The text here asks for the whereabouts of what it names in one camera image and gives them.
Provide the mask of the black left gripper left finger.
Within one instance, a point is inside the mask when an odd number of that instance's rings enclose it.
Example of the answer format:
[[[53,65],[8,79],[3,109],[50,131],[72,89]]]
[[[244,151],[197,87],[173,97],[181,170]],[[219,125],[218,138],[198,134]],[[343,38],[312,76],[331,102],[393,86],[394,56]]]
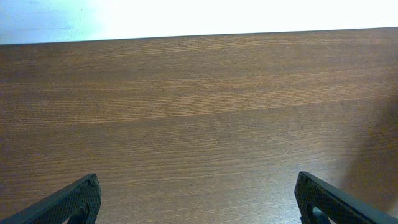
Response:
[[[88,174],[1,223],[94,223],[101,206],[96,174]]]

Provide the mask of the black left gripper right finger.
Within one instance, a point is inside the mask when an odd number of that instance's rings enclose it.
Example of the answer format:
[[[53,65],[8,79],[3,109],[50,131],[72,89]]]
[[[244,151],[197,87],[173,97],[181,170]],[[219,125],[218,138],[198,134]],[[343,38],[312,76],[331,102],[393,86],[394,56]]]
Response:
[[[397,224],[394,218],[301,171],[294,190],[300,220],[311,223]]]

